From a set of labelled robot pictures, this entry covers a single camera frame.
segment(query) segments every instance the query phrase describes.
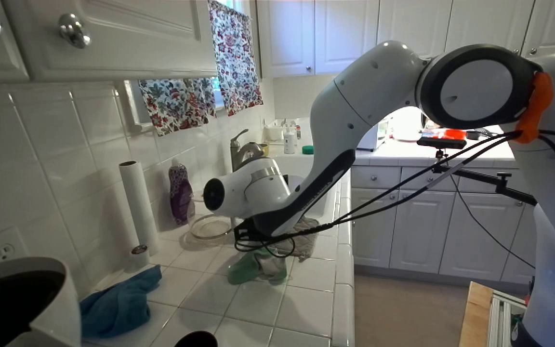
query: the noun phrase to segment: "wall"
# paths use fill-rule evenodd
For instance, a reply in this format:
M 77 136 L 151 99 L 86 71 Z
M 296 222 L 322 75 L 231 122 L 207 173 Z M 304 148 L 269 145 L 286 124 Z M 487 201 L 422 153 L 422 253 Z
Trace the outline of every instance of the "wall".
M 276 119 L 309 117 L 315 98 L 334 78 L 318 75 L 273 79 Z
M 272 81 L 261 90 L 266 105 L 157 137 L 126 132 L 110 82 L 0 85 L 0 231 L 16 226 L 31 255 L 66 261 L 83 296 L 121 266 L 113 235 L 134 228 L 118 164 L 141 161 L 158 228 L 170 230 L 172 159 L 194 189 L 225 174 L 228 140 L 247 127 L 242 140 L 260 141 L 273 120 Z

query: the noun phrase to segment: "wooden board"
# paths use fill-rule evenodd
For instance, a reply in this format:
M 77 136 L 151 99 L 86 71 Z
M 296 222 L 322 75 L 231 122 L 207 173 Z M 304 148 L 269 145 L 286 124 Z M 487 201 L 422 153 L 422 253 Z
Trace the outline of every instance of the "wooden board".
M 466 301 L 460 347 L 485 347 L 489 325 L 489 306 L 493 290 L 484 285 L 471 282 Z

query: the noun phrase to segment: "dish soap bottle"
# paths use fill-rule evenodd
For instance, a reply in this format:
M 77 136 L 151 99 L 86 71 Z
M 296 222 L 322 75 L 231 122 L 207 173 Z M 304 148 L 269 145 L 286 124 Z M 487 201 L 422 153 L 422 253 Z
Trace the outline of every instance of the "dish soap bottle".
M 297 136 L 291 131 L 291 127 L 286 127 L 286 133 L 284 134 L 284 154 L 295 154 L 295 143 L 297 142 Z
M 185 165 L 174 162 L 168 169 L 168 180 L 170 181 L 170 208 L 174 222 L 177 226 L 187 224 L 188 217 L 194 216 L 196 208 L 192 201 L 192 185 L 187 176 Z

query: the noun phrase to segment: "white tile countertop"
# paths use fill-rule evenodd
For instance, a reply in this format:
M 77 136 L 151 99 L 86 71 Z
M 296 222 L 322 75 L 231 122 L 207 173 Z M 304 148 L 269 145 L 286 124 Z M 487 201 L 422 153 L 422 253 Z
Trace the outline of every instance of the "white tile countertop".
M 327 219 L 350 210 L 350 172 L 331 191 Z M 354 275 L 350 224 L 319 234 L 311 258 L 288 257 L 289 278 L 271 285 L 256 279 L 227 281 L 227 268 L 242 253 L 233 236 L 216 246 L 187 244 L 187 227 L 161 232 L 161 250 L 151 257 L 162 268 L 157 289 L 147 295 L 151 319 L 115 338 L 84 341 L 84 347 L 173 347 L 196 330 L 213 333 L 220 347 L 352 347 L 355 345 Z M 96 290 L 133 274 L 113 274 Z
M 502 133 L 498 125 L 486 127 L 494 133 Z M 466 140 L 469 147 L 478 141 Z M 469 152 L 461 154 L 450 164 L 454 165 L 468 158 L 478 150 L 483 149 L 485 145 L 477 147 Z M 449 155 L 455 154 L 459 149 L 447 149 Z M 436 148 L 417 145 L 415 142 L 397 141 L 388 139 L 374 152 L 357 151 L 357 158 L 354 165 L 388 165 L 388 166 L 428 166 L 436 161 Z M 503 143 L 481 154 L 473 160 L 468 167 L 498 167 L 503 169 L 517 168 L 513 152 L 507 143 Z

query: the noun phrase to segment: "curtain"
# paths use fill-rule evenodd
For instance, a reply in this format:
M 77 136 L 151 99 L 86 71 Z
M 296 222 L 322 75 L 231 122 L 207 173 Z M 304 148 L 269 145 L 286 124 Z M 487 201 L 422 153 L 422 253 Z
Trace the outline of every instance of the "curtain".
M 138 84 L 158 136 L 199 127 L 215 117 L 211 79 L 140 80 Z
M 251 48 L 250 18 L 215 0 L 209 0 L 209 13 L 218 79 L 228 115 L 262 105 Z

